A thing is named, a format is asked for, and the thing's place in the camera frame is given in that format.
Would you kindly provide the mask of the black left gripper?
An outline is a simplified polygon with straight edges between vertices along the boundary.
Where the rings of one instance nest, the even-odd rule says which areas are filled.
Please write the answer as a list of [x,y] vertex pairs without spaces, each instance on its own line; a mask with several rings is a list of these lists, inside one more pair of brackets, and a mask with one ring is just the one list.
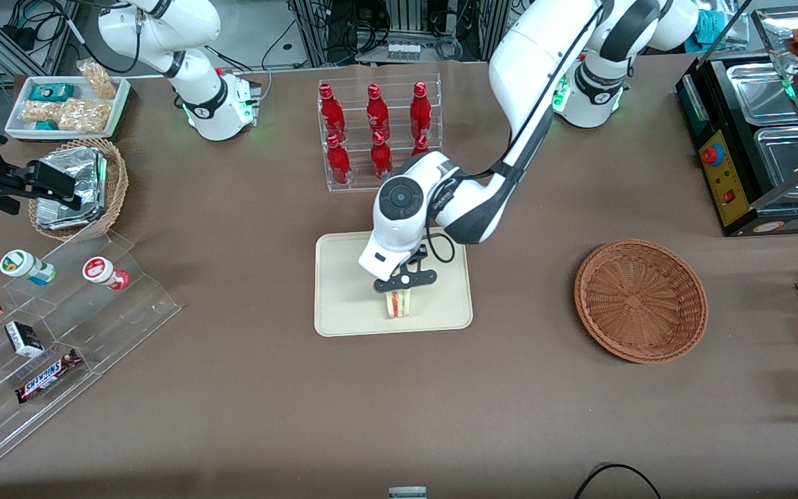
[[[412,276],[413,274],[418,274],[421,269],[421,262],[428,257],[428,254],[427,244],[419,244],[418,249],[411,254],[411,256],[405,260],[405,262],[402,262],[402,264],[397,266],[395,271],[393,271],[393,274],[391,274],[391,277]],[[411,296],[416,290],[416,287],[409,288],[409,296]],[[381,296],[383,296],[385,299],[389,299],[390,292],[384,291],[381,293]]]

